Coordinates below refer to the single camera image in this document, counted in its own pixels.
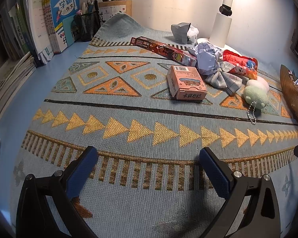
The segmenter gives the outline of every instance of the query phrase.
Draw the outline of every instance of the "green plush toy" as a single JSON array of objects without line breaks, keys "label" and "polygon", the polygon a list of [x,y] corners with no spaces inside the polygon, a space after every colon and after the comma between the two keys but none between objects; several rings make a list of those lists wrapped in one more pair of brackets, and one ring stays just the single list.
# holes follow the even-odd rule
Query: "green plush toy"
[{"label": "green plush toy", "polygon": [[267,93],[263,89],[256,86],[245,87],[243,96],[249,105],[252,105],[257,109],[263,109],[268,104]]}]

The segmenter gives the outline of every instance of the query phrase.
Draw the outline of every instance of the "barcode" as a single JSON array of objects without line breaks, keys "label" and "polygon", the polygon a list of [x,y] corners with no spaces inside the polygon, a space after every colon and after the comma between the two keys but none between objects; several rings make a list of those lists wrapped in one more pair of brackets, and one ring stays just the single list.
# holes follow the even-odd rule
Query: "barcode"
[{"label": "barcode", "polygon": [[179,67],[179,66],[175,66],[175,70],[176,71],[186,71],[186,72],[189,71],[189,69],[187,67]]}]

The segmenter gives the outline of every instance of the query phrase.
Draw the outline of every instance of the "red snack box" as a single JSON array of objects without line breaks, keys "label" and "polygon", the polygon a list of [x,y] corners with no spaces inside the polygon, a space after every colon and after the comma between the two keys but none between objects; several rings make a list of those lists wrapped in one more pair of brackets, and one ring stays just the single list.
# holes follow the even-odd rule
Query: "red snack box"
[{"label": "red snack box", "polygon": [[195,56],[153,39],[146,37],[132,37],[130,43],[138,47],[143,47],[151,52],[162,55],[185,66],[195,67],[197,64]]},{"label": "red snack box", "polygon": [[172,65],[167,73],[170,92],[176,99],[203,100],[207,88],[195,67]]}]

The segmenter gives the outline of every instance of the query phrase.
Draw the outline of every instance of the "pen holder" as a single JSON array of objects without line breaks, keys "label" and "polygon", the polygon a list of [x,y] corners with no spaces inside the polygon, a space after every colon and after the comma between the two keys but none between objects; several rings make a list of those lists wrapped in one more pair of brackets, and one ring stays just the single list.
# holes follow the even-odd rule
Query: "pen holder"
[{"label": "pen holder", "polygon": [[75,15],[74,20],[79,28],[83,42],[91,41],[100,28],[98,12]]}]

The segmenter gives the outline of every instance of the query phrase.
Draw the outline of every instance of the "blue desk surface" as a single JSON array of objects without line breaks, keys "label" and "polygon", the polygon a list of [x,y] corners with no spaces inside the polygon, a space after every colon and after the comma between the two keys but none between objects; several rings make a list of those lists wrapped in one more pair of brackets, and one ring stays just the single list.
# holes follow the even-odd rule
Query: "blue desk surface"
[{"label": "blue desk surface", "polygon": [[23,84],[0,120],[0,210],[10,211],[10,181],[15,159],[31,119],[46,95],[89,42],[75,42],[37,70]]}]

